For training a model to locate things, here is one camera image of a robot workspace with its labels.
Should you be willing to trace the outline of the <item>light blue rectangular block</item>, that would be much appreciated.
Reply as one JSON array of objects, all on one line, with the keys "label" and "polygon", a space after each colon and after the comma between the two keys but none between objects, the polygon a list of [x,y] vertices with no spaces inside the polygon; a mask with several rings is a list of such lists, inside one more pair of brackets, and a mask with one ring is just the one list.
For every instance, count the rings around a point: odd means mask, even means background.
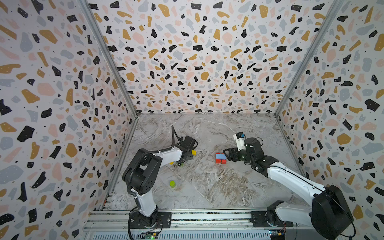
[{"label": "light blue rectangular block", "polygon": [[221,162],[221,161],[225,161],[227,158],[226,158],[226,155],[223,153],[216,153],[215,159],[217,162]]}]

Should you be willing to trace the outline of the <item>right wall corner aluminium post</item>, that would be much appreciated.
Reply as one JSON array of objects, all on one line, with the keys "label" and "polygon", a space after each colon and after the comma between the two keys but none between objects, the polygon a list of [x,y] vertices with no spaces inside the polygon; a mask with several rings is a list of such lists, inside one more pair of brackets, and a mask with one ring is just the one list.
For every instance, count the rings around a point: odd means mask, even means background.
[{"label": "right wall corner aluminium post", "polygon": [[310,63],[311,59],[314,57],[315,53],[317,52],[317,48],[319,47],[320,43],[322,42],[322,39],[324,35],[326,34],[327,30],[331,26],[333,19],[336,17],[337,13],[341,9],[343,5],[342,0],[334,0],[332,2],[332,5],[330,6],[329,11],[327,12],[326,18],[323,21],[323,24],[321,25],[317,35],[314,38],[314,41],[311,43],[306,55],[303,58],[302,63],[299,65],[298,70],[296,71],[293,80],[291,81],[290,85],[287,87],[287,91],[285,92],[283,99],[279,103],[279,106],[274,113],[274,117],[276,120],[278,120],[278,116],[283,111],[284,105],[289,100],[290,94],[294,91],[295,86],[299,82],[303,72],[305,71],[307,65]]}]

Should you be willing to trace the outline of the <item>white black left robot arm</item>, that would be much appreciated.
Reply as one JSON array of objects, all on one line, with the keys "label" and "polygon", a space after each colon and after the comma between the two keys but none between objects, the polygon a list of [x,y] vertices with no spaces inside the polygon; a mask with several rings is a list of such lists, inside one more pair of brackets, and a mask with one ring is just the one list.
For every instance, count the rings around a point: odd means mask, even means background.
[{"label": "white black left robot arm", "polygon": [[149,151],[139,149],[122,175],[127,192],[136,203],[133,211],[134,223],[144,228],[159,224],[158,206],[153,197],[152,188],[159,170],[170,163],[182,164],[193,159],[193,151],[198,142],[190,136],[179,138],[178,142],[162,150]]}]

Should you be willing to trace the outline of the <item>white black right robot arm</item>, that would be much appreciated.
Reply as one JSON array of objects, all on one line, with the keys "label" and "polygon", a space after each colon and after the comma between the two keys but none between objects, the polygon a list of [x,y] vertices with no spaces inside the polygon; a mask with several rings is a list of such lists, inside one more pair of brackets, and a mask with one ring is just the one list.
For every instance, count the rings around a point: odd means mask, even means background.
[{"label": "white black right robot arm", "polygon": [[342,191],[323,186],[296,173],[272,156],[264,154],[261,138],[234,135],[237,146],[223,151],[231,162],[243,162],[264,177],[274,180],[298,195],[305,205],[276,201],[267,207],[264,222],[279,227],[286,222],[314,228],[327,240],[335,240],[354,225],[353,215]]}]

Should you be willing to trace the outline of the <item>left wall corner aluminium post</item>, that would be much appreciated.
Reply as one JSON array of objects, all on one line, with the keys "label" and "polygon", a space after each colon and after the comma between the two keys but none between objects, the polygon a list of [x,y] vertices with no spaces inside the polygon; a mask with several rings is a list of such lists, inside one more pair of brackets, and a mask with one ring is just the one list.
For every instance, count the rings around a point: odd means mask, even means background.
[{"label": "left wall corner aluminium post", "polygon": [[96,19],[94,18],[94,15],[91,11],[91,8],[89,6],[89,3],[88,1],[86,0],[79,0],[78,1],[79,5],[80,5],[80,8],[82,9],[84,15],[85,15],[85,19],[87,20],[89,26],[90,26],[90,29],[92,30],[94,36],[95,36],[95,39],[96,39],[96,42],[98,43],[99,47],[100,47],[100,50],[101,50],[101,53],[103,54],[103,56],[105,57],[105,60],[106,60],[106,63],[107,65],[109,66],[110,70],[112,71],[112,74],[118,84],[118,87],[128,105],[128,109],[129,109],[129,113],[132,114],[133,118],[136,119],[138,117],[138,114],[137,114],[137,111],[131,101],[131,98],[130,98],[130,95],[126,89],[126,86],[122,80],[122,77],[121,75],[119,74],[119,71],[118,71],[118,68],[110,54],[110,51],[109,51],[109,48],[108,48],[108,45],[105,43],[104,41],[104,38],[103,38],[103,35],[102,35],[102,32],[97,24],[97,21]]}]

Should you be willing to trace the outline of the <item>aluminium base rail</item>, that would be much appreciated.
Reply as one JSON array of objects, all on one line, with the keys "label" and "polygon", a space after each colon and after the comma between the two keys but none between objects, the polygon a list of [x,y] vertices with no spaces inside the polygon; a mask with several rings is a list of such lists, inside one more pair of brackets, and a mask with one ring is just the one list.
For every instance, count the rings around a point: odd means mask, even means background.
[{"label": "aluminium base rail", "polygon": [[84,240],[321,240],[313,228],[285,222],[271,227],[264,209],[195,209],[159,211],[144,227],[129,211],[95,211],[85,225]]}]

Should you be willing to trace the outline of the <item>wall corner aluminium post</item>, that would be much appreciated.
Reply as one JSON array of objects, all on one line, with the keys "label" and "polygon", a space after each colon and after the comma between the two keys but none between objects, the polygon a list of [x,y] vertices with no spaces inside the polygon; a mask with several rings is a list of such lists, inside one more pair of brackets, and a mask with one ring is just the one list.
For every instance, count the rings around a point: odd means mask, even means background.
[{"label": "wall corner aluminium post", "polygon": [[311,59],[314,57],[315,53],[317,52],[317,48],[319,47],[320,43],[322,42],[322,39],[324,35],[326,34],[327,30],[331,26],[333,19],[336,17],[337,13],[341,9],[343,5],[342,0],[334,0],[332,2],[332,5],[330,6],[329,11],[327,12],[326,18],[323,21],[323,24],[321,25],[317,35],[314,38],[314,41],[311,43],[306,55],[303,58],[302,63],[299,65],[298,70],[296,71],[293,80],[291,81],[290,85],[287,87],[287,91],[285,92],[283,99],[279,103],[279,106],[274,113],[274,117],[276,120],[278,120],[278,116],[283,111],[284,105],[289,100],[290,94],[294,91],[295,86],[299,82],[303,72],[305,71],[307,65],[310,63]]},{"label": "wall corner aluminium post", "polygon": [[122,80],[122,77],[121,75],[119,74],[119,71],[118,71],[118,68],[110,54],[110,51],[109,51],[109,48],[108,48],[108,45],[105,43],[104,41],[104,38],[103,38],[103,35],[102,35],[102,32],[97,24],[97,21],[96,19],[94,18],[94,15],[91,11],[91,8],[89,6],[89,3],[88,1],[86,0],[79,0],[78,1],[79,5],[80,5],[80,8],[82,9],[84,15],[85,15],[85,19],[87,20],[89,26],[90,26],[90,29],[92,30],[94,36],[95,36],[95,39],[96,39],[96,42],[98,43],[99,47],[100,47],[100,50],[101,50],[101,53],[103,54],[103,56],[105,57],[105,60],[106,60],[106,63],[107,65],[109,66],[110,70],[112,71],[112,74],[118,84],[118,87],[128,105],[128,109],[129,109],[129,113],[132,114],[133,118],[136,119],[138,117],[138,114],[137,114],[137,111],[131,101],[131,98],[130,98],[130,95],[126,89],[126,86]]}]

